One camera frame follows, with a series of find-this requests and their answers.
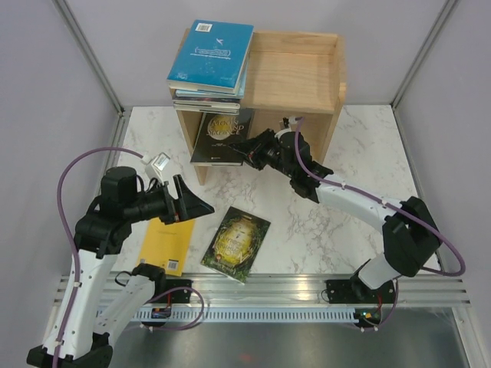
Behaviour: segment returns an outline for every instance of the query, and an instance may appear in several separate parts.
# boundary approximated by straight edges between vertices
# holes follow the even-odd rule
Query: metal floor
[[[377,333],[339,324],[201,324],[123,333],[110,368],[465,368],[450,309],[396,310]]]

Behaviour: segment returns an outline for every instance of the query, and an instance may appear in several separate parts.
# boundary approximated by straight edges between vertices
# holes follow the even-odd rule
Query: yellow book
[[[158,218],[150,220],[141,248],[139,263],[148,263],[166,270],[166,274],[183,273],[195,220],[164,225]]]

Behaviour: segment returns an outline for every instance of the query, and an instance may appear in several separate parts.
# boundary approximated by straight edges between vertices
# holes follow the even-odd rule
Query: gray wall
[[[68,0],[122,104],[169,105],[167,73],[196,18],[346,37],[352,103],[390,103],[444,0]]]
[[[58,177],[76,155],[109,142],[116,114],[50,0],[2,2],[0,53],[0,366],[22,367],[70,266]],[[95,193],[103,158],[69,175],[72,225]]]
[[[491,351],[489,14],[489,0],[460,2],[398,114],[424,198],[466,259],[466,286]]]

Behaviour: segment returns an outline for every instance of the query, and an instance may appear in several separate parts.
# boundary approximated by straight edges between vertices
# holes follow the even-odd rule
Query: black book
[[[247,139],[254,110],[242,109],[239,115],[204,113],[191,163],[198,166],[240,166],[242,157],[230,143]]]

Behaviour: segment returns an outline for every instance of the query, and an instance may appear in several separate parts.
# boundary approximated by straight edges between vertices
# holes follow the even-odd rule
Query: stack of books
[[[253,26],[196,20],[167,77],[176,110],[237,115]]]

